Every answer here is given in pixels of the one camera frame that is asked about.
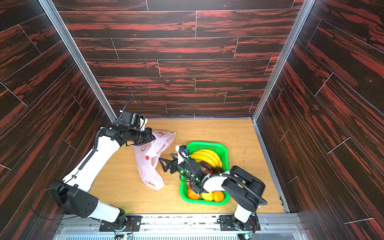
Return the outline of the pink printed plastic bag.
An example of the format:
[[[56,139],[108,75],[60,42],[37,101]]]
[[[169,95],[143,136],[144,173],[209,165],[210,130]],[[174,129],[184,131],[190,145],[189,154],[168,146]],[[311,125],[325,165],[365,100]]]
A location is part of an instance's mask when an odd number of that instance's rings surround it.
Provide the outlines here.
[[[162,152],[167,150],[176,138],[176,133],[152,131],[155,139],[150,143],[135,146],[137,168],[142,181],[150,188],[159,190],[165,186],[156,166]]]

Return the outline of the dark round fake mangosteen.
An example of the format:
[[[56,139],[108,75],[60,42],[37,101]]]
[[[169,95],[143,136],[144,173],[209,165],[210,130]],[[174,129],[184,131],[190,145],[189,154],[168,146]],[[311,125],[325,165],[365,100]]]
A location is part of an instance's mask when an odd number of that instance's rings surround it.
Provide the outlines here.
[[[212,169],[212,173],[213,174],[222,174],[222,173],[224,173],[224,170],[221,167],[215,167]]]

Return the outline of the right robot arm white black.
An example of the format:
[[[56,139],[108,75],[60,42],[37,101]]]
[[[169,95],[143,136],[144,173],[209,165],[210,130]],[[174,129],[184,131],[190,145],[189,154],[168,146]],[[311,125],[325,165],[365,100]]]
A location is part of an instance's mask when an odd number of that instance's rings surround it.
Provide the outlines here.
[[[256,211],[259,206],[267,205],[262,198],[265,184],[244,169],[234,166],[225,173],[204,173],[198,163],[190,157],[179,163],[171,154],[172,160],[159,158],[164,172],[179,173],[182,180],[187,181],[192,191],[198,195],[214,191],[226,192],[237,202],[237,208],[230,219],[222,218],[219,223],[230,230],[244,231],[248,226],[257,226]]]

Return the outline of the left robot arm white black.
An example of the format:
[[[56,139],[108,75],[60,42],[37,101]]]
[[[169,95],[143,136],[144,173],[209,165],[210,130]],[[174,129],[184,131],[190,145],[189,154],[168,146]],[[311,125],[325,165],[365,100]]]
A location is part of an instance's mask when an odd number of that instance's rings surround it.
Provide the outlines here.
[[[51,182],[49,190],[58,207],[81,218],[110,223],[117,231],[124,230],[127,225],[125,211],[100,201],[89,191],[101,169],[120,147],[128,142],[140,146],[154,139],[151,128],[109,127],[98,130],[94,145],[83,160],[61,181]]]

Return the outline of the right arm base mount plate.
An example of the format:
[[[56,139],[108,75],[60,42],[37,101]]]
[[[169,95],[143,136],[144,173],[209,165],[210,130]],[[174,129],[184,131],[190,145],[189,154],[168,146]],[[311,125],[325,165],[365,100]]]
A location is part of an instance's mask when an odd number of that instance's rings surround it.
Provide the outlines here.
[[[236,219],[234,215],[220,215],[217,223],[221,231],[260,231],[259,219],[256,215],[250,215],[248,220],[243,223]]]

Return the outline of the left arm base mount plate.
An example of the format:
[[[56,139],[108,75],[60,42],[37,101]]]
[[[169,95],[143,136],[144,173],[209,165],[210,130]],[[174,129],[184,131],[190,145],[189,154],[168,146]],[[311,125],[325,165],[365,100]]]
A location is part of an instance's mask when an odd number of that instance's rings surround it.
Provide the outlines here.
[[[142,216],[140,215],[125,215],[120,216],[118,219],[109,223],[102,221],[99,231],[100,232],[138,232],[142,223]]]

